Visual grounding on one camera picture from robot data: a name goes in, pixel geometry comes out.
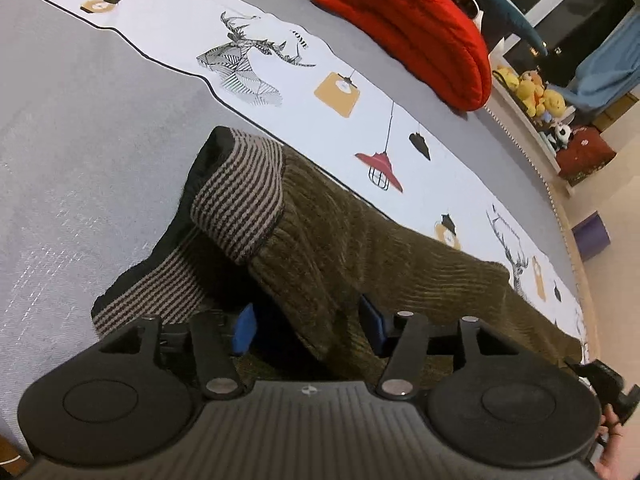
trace blue curtain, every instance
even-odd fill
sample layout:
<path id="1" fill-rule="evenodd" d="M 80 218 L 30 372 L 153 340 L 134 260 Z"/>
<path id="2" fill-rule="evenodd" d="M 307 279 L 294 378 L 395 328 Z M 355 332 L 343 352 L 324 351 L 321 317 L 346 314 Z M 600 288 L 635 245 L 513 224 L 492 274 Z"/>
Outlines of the blue curtain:
<path id="1" fill-rule="evenodd" d="M 640 10 L 594 50 L 575 70 L 566 88 L 549 85 L 578 110 L 597 115 L 640 84 Z"/>

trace antler drawing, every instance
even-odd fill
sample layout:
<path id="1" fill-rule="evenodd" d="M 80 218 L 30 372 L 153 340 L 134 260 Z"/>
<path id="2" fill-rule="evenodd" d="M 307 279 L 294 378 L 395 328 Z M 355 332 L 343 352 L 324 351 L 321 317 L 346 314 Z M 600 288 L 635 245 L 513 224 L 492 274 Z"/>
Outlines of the antler drawing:
<path id="1" fill-rule="evenodd" d="M 256 16 L 246 18 L 253 20 Z M 229 43 L 212 48 L 211 50 L 197 57 L 198 63 L 216 72 L 222 78 L 222 87 L 229 92 L 233 92 L 243 101 L 254 105 L 276 105 L 282 103 L 282 95 L 276 87 L 263 81 L 254 72 L 251 62 L 249 62 L 249 51 L 256 48 L 265 56 L 275 54 L 284 62 L 294 65 L 310 67 L 312 64 L 301 63 L 300 48 L 296 44 L 296 55 L 288 56 L 284 54 L 286 41 L 276 44 L 269 40 L 251 40 L 244 34 L 244 30 L 249 23 L 236 25 L 239 16 L 227 17 L 226 11 L 220 14 L 220 21 L 228 28 L 227 37 Z"/>
<path id="2" fill-rule="evenodd" d="M 527 298 L 526 293 L 522 289 L 522 284 L 520 282 L 520 277 L 521 277 L 522 273 L 524 272 L 524 269 L 529 267 L 529 259 L 524 255 L 524 252 L 522 251 L 522 246 L 520 245 L 520 237 L 511 228 L 511 226 L 509 224 L 507 224 L 506 220 L 504 218 L 502 218 L 500 213 L 498 213 L 496 211 L 495 206 L 494 206 L 494 214 L 496 216 L 496 218 L 494 218 L 494 219 L 492 219 L 489 216 L 489 213 L 486 214 L 486 217 L 489 219 L 489 223 L 491 224 L 491 229 L 494 231 L 495 237 L 498 238 L 498 241 L 503 246 L 504 255 L 507 257 L 507 260 L 509 261 L 509 263 L 511 264 L 511 267 L 513 269 L 513 289 L 521 297 L 523 297 L 524 300 L 529 301 L 529 299 Z M 507 229 L 509 231 L 511 231 L 511 233 L 513 233 L 513 235 L 518 239 L 519 247 L 518 247 L 518 251 L 516 253 L 516 260 L 515 261 L 513 261 L 513 255 L 511 253 L 511 248 L 504 241 L 504 234 L 501 233 L 498 230 L 498 228 L 496 227 L 496 222 L 498 222 L 498 221 L 501 221 L 507 227 Z"/>

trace human hand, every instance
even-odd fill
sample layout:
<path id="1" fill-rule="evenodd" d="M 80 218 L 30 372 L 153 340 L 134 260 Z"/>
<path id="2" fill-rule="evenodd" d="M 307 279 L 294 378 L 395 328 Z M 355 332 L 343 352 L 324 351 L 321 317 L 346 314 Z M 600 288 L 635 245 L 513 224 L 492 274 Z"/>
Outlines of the human hand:
<path id="1" fill-rule="evenodd" d="M 598 476 L 602 480 L 619 480 L 620 448 L 622 446 L 622 424 L 610 404 L 604 408 L 600 419 L 598 434 L 609 435 L 609 441 L 602 452 L 600 460 L 594 464 Z"/>

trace red lamp print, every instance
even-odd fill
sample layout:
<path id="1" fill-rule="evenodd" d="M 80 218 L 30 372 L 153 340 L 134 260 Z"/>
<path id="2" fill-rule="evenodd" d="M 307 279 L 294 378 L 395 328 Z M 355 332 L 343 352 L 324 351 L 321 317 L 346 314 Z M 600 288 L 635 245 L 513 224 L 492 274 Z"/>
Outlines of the red lamp print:
<path id="1" fill-rule="evenodd" d="M 386 149 L 389 146 L 389 135 L 391 134 L 391 121 L 394 118 L 395 104 L 395 102 L 391 103 L 391 117 L 389 117 L 389 128 L 386 132 L 385 151 L 382 153 L 374 153 L 373 155 L 356 153 L 356 157 L 369 167 L 369 180 L 372 181 L 373 184 L 385 191 L 389 189 L 389 184 L 391 184 L 402 193 L 402 185 L 394 175 L 393 169 L 391 168 L 391 161 L 386 154 Z"/>

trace gray fabric surface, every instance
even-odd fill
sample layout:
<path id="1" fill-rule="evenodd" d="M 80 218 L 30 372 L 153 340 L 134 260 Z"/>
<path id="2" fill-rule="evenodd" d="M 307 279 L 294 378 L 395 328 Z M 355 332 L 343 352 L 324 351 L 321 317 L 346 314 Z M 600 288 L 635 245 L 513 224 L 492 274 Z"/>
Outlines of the gray fabric surface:
<path id="1" fill-rule="evenodd" d="M 368 36 L 307 0 L 245 1 L 323 38 L 430 129 L 575 291 L 543 183 L 484 110 L 456 115 Z M 212 128 L 258 131 L 200 79 L 42 0 L 0 0 L 0 34 L 0 433 L 20 442 L 20 395 L 95 340 L 94 299 L 150 253 Z"/>

